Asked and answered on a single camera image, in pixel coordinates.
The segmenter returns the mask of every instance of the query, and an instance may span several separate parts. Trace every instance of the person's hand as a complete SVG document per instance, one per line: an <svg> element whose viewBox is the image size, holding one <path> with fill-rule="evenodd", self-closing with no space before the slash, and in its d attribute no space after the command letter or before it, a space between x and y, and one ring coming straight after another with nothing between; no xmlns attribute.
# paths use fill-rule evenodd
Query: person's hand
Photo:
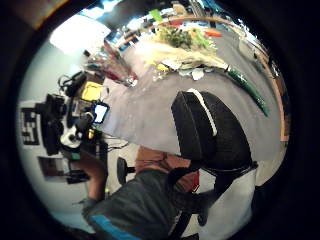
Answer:
<svg viewBox="0 0 320 240"><path fill-rule="evenodd" d="M82 169L90 179L95 181L106 181L106 166L88 152L80 150L80 160L73 162L72 164Z"/></svg>

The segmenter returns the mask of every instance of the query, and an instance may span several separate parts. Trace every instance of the person's leg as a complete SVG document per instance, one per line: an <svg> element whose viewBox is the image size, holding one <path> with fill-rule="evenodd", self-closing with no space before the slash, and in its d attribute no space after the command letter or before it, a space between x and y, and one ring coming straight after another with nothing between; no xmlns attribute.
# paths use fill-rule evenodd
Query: person's leg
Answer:
<svg viewBox="0 0 320 240"><path fill-rule="evenodd" d="M166 169L160 165L160 162L163 161L165 157L166 153L164 152L141 146L138 150L135 161L135 172L139 173L140 171L148 168L167 172Z"/></svg>
<svg viewBox="0 0 320 240"><path fill-rule="evenodd" d="M164 161L171 169L184 167L187 168L190 165L190 160L177 157L172 154L167 154L167 158ZM199 175L198 172L192 172L185 176L183 176L179 181L178 184L183 188L185 192L190 192L194 190L199 183Z"/></svg>

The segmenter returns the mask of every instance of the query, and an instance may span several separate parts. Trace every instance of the red object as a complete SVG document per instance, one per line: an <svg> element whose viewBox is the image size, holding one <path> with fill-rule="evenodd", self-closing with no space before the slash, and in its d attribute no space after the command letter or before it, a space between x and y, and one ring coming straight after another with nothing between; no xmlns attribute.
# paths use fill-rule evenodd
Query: red object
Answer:
<svg viewBox="0 0 320 240"><path fill-rule="evenodd" d="M219 31L211 29L211 28L204 30L204 33L208 37L221 37L221 33Z"/></svg>
<svg viewBox="0 0 320 240"><path fill-rule="evenodd" d="M170 26L172 27L180 27L181 24L182 22L170 22Z"/></svg>
<svg viewBox="0 0 320 240"><path fill-rule="evenodd" d="M194 176L194 179L193 179L193 186L192 186L192 190L193 191L196 191L200 185L200 172L199 170L196 172L196 175Z"/></svg>

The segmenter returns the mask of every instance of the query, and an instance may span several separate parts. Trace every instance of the yellow object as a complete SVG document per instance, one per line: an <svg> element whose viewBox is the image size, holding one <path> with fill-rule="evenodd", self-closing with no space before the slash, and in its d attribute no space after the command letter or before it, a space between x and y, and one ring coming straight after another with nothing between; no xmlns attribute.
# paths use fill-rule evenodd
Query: yellow object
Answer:
<svg viewBox="0 0 320 240"><path fill-rule="evenodd" d="M167 67L166 67L165 65L163 65L162 63L158 64L157 69L158 69L159 71L164 71L164 72L169 71L169 68L167 68Z"/></svg>
<svg viewBox="0 0 320 240"><path fill-rule="evenodd" d="M86 101L98 100L100 98L102 85L95 82L86 82L81 98Z"/></svg>
<svg viewBox="0 0 320 240"><path fill-rule="evenodd" d="M183 16L183 15L187 15L188 14L187 10L180 3L173 4L172 8L177 13L177 15L182 15Z"/></svg>
<svg viewBox="0 0 320 240"><path fill-rule="evenodd" d="M89 129L88 138L92 139L94 137L94 130Z"/></svg>

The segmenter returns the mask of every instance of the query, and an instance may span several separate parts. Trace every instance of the white wall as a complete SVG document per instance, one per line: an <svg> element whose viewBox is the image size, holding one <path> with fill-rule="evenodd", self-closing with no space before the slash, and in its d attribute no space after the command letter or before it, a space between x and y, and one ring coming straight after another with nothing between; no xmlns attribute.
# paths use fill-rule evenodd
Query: white wall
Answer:
<svg viewBox="0 0 320 240"><path fill-rule="evenodd" d="M65 55L46 41L28 68L19 101L43 102L47 93L58 93L58 78L63 74L71 76L81 70L85 58L82 52L83 49L79 49L72 55ZM68 185L63 182L45 181L37 159L37 156L46 156L45 149L43 147L24 149L20 136L17 137L23 168L36 194L49 212L66 225L90 231L91 228L80 214L81 205L74 204L86 197L85 184Z"/></svg>

